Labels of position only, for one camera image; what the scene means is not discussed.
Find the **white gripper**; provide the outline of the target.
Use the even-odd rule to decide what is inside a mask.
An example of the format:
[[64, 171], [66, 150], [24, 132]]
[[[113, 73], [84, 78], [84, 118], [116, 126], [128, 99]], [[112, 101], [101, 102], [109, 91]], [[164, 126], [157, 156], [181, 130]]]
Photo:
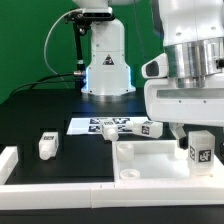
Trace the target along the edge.
[[208, 76], [204, 88], [178, 88], [168, 78], [165, 53], [141, 68], [146, 113], [151, 120], [169, 122], [181, 149], [188, 148], [184, 124], [224, 127], [224, 72]]

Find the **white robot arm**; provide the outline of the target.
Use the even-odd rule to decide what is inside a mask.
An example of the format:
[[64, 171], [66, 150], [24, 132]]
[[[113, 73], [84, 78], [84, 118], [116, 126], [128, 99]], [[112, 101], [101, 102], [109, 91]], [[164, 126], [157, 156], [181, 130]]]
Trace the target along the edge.
[[224, 0], [151, 0], [149, 118], [224, 128]]

